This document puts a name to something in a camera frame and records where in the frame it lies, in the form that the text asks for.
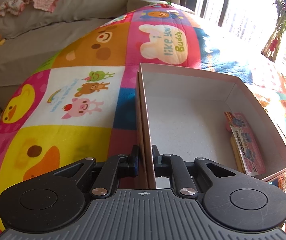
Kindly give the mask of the colourful cartoon play mat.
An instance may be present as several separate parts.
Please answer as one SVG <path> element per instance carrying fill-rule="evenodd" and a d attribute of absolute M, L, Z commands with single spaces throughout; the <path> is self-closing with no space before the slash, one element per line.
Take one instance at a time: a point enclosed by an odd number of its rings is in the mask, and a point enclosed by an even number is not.
<path fill-rule="evenodd" d="M 87 155 L 104 161 L 140 144 L 136 83 L 143 63 L 238 77 L 286 144 L 282 72 L 187 9 L 153 4 L 65 47 L 14 93 L 0 120 L 0 194 Z M 286 190 L 283 174 L 279 186 Z"/>

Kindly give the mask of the pink floral cloth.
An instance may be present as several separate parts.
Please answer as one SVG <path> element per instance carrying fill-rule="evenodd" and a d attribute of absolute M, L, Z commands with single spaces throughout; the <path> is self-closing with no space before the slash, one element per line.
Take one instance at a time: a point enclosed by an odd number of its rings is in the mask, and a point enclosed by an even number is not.
<path fill-rule="evenodd" d="M 0 16 L 6 13 L 19 16 L 27 5 L 32 5 L 34 9 L 53 13 L 59 0 L 6 0 L 0 5 Z"/>

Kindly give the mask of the pink Volcano snack packet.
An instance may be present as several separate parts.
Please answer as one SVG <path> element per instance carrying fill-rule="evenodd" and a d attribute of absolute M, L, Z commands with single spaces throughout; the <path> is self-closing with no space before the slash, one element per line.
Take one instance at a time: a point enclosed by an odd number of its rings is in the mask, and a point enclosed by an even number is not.
<path fill-rule="evenodd" d="M 258 176 L 266 172 L 257 141 L 242 113 L 224 112 L 226 128 L 232 133 L 230 142 L 239 172 Z"/>

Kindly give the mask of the white cardboard box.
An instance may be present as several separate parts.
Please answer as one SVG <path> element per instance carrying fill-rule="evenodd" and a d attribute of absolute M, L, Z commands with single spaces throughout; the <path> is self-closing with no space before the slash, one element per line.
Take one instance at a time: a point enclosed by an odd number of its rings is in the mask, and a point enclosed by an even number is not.
<path fill-rule="evenodd" d="M 145 180 L 156 188 L 152 146 L 186 161 L 204 157 L 236 168 L 225 112 L 242 113 L 266 167 L 260 180 L 286 171 L 286 144 L 248 87 L 236 76 L 143 63 L 136 83 L 136 114 Z"/>

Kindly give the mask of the beige sofa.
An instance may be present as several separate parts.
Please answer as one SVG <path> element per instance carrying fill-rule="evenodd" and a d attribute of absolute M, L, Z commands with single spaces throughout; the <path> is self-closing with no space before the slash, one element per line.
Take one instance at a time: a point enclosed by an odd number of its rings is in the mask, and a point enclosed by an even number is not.
<path fill-rule="evenodd" d="M 59 0 L 53 13 L 28 6 L 0 16 L 0 111 L 15 90 L 55 53 L 83 35 L 154 0 Z"/>

